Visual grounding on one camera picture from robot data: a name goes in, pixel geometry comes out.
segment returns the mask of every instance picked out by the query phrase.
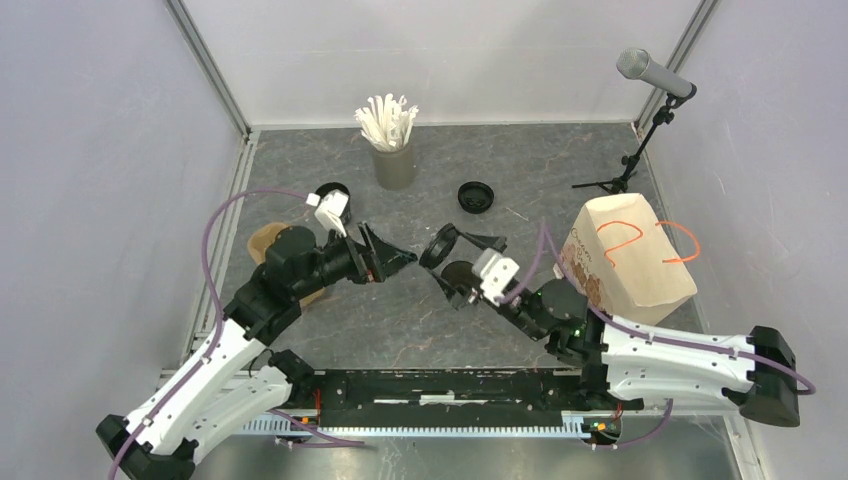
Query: black wire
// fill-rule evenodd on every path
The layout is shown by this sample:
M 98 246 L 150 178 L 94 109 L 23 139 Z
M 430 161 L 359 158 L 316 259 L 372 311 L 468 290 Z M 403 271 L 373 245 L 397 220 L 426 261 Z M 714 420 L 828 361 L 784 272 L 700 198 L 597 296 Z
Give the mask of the black wire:
M 253 360 L 251 360 L 250 363 L 247 364 L 247 378 L 253 378 L 253 364 L 255 364 L 256 361 L 259 360 L 259 357 L 261 357 L 262 354 L 265 352 L 271 352 L 271 355 L 274 354 L 273 350 L 271 350 L 270 348 L 266 348 L 259 352 L 259 355 L 253 357 Z

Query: orange handle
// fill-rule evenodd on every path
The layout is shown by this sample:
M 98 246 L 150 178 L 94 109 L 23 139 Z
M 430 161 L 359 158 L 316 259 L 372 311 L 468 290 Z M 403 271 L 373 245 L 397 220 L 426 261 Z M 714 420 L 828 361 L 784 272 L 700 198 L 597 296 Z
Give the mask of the orange handle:
M 606 258 L 607 260 L 610 261 L 610 263 L 612 264 L 612 268 L 615 268 L 615 261 L 613 261 L 613 259 L 609 258 L 609 252 L 611 252 L 613 250 L 618 250 L 621 247 L 626 247 L 627 245 L 630 245 L 631 243 L 635 242 L 636 240 L 639 240 L 640 238 L 642 238 L 645 235 L 645 233 L 642 232 L 641 228 L 637 227 L 636 225 L 633 225 L 632 223 L 622 222 L 620 220 L 613 220 L 612 222 L 607 222 L 607 223 L 601 225 L 600 227 L 598 227 L 598 229 L 595 230 L 595 232 L 600 232 L 602 228 L 607 227 L 609 225 L 612 225 L 614 223 L 618 223 L 618 224 L 621 224 L 621 225 L 627 225 L 628 227 L 635 228 L 639 232 L 639 236 L 636 237 L 636 238 L 631 238 L 630 240 L 622 243 L 621 245 L 618 245 L 618 246 L 615 246 L 615 247 L 612 247 L 612 248 L 608 248 L 604 251 L 604 258 Z
M 698 243 L 698 239 L 695 238 L 695 234 L 690 232 L 689 229 L 687 229 L 683 225 L 680 225 L 679 223 L 669 222 L 668 220 L 660 220 L 659 222 L 656 223 L 655 226 L 659 226 L 659 225 L 671 225 L 672 227 L 677 227 L 677 228 L 683 230 L 683 233 L 685 233 L 686 235 L 689 235 L 689 238 L 691 238 L 692 241 L 695 243 L 695 253 L 694 254 L 692 254 L 692 255 L 690 255 L 686 258 L 668 258 L 666 260 L 663 260 L 663 263 L 683 263 L 683 262 L 688 262 L 689 260 L 694 260 L 694 259 L 698 258 L 698 256 L 701 254 L 701 244 Z

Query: black cylinder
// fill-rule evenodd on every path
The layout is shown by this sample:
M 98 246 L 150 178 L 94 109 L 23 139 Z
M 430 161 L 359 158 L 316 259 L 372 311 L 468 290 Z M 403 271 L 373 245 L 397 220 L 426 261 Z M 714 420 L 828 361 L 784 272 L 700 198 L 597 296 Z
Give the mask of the black cylinder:
M 325 183 L 324 185 L 321 185 L 320 187 L 318 187 L 317 190 L 315 190 L 315 195 L 318 195 L 319 197 L 324 198 L 325 195 L 332 192 L 333 190 L 338 190 L 338 191 L 344 193 L 345 195 L 347 195 L 347 198 L 348 198 L 347 199 L 347 205 L 345 205 L 345 209 L 342 212 L 342 217 L 341 217 L 342 224 L 347 225 L 348 223 L 350 223 L 350 218 L 351 218 L 351 213 L 350 213 L 351 199 L 350 199 L 350 190 L 348 190 L 347 187 L 343 183 L 338 183 L 338 182 Z

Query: black tripod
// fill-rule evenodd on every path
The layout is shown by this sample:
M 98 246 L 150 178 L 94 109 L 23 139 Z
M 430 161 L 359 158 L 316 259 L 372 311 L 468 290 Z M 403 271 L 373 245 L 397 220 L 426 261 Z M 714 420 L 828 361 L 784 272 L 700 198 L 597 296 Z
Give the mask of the black tripod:
M 668 94 L 668 97 L 665 99 L 665 105 L 660 107 L 660 109 L 657 110 L 656 115 L 654 115 L 653 125 L 651 125 L 651 129 L 648 130 L 648 134 L 645 135 L 645 139 L 642 140 L 642 144 L 639 145 L 639 150 L 636 150 L 636 153 L 633 155 L 625 155 L 621 157 L 621 164 L 624 165 L 625 168 L 624 173 L 620 177 L 615 177 L 612 180 L 607 180 L 605 182 L 580 183 L 572 185 L 571 188 L 600 187 L 610 194 L 627 193 L 627 181 L 630 180 L 630 177 L 636 175 L 636 172 L 634 171 L 636 169 L 636 164 L 639 163 L 639 160 L 641 160 L 642 152 L 645 151 L 645 147 L 648 145 L 648 141 L 651 139 L 651 136 L 654 135 L 657 127 L 664 123 L 671 123 L 671 121 L 674 120 L 674 112 L 672 112 L 672 110 L 680 107 L 686 102 L 686 100 L 694 97 L 695 91 L 695 85 L 692 85 L 692 93 L 686 97 L 678 97 L 671 93 Z

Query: silver microphone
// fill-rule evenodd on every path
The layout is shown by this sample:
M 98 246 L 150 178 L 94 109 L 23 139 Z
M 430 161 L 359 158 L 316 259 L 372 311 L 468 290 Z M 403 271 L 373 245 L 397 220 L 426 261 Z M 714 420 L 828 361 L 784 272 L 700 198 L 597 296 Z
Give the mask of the silver microphone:
M 680 98 L 688 98 L 696 91 L 694 85 L 651 60 L 648 52 L 641 48 L 628 48 L 621 52 L 615 67 L 624 78 L 642 80 Z

